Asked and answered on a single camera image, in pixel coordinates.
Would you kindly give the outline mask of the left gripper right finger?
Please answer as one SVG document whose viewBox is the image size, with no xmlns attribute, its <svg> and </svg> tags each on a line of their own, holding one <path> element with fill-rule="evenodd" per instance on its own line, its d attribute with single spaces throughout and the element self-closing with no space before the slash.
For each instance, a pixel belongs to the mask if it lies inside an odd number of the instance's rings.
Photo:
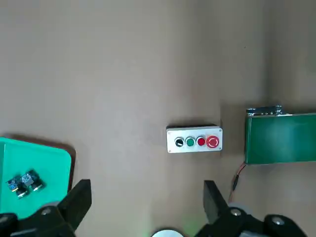
<svg viewBox="0 0 316 237">
<path fill-rule="evenodd" d="M 290 218 L 266 215 L 261 221 L 240 207 L 229 206 L 214 181 L 205 180 L 203 208 L 208 219 L 197 237 L 305 237 L 305 232 Z"/>
</svg>

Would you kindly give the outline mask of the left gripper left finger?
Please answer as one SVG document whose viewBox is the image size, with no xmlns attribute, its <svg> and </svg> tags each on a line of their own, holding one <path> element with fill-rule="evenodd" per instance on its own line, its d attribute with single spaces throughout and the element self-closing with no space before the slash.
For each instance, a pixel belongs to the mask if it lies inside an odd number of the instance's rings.
<svg viewBox="0 0 316 237">
<path fill-rule="evenodd" d="M 18 219 L 14 213 L 0 215 L 2 237 L 74 237 L 92 204 L 91 181 L 80 180 L 57 204 Z"/>
</svg>

